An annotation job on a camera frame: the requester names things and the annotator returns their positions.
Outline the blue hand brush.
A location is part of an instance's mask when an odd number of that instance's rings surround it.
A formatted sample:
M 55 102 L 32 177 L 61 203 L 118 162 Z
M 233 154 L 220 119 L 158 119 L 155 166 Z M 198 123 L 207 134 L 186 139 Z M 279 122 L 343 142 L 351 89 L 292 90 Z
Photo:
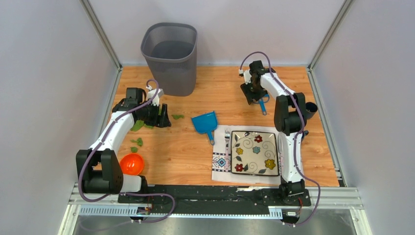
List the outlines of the blue hand brush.
M 260 105 L 261 112 L 264 116 L 267 115 L 265 103 L 267 103 L 269 100 L 270 100 L 270 97 L 268 94 L 266 94 L 257 102 Z

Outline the blue dustpan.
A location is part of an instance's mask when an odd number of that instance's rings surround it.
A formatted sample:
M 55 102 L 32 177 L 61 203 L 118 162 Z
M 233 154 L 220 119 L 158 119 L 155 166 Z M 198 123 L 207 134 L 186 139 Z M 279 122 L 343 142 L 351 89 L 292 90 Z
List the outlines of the blue dustpan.
M 218 126 L 218 120 L 214 111 L 191 118 L 192 124 L 199 134 L 207 134 L 211 145 L 215 144 L 213 131 Z

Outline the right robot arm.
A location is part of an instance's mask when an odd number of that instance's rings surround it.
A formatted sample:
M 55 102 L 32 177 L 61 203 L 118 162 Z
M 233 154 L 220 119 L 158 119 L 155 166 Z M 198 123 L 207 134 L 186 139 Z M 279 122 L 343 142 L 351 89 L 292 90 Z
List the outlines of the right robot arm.
M 247 70 L 239 69 L 238 73 L 244 79 L 240 87 L 248 104 L 265 95 L 275 99 L 274 125 L 282 164 L 279 198 L 282 203 L 291 205 L 305 192 L 300 169 L 300 144 L 306 125 L 305 96 L 289 89 L 276 72 L 271 67 L 264 67 L 260 60 L 250 63 Z

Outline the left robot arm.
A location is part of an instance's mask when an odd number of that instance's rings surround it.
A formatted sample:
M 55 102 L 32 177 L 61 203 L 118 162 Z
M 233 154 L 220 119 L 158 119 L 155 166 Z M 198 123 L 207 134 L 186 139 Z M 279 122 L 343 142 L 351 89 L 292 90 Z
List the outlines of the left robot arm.
M 158 128 L 170 127 L 167 104 L 160 104 L 163 89 L 147 86 L 128 88 L 126 97 L 112 109 L 110 121 L 99 138 L 88 148 L 76 154 L 78 188 L 83 194 L 119 194 L 130 192 L 138 203 L 148 200 L 150 191 L 143 186 L 143 176 L 128 175 L 121 170 L 117 158 L 126 134 L 137 121 Z

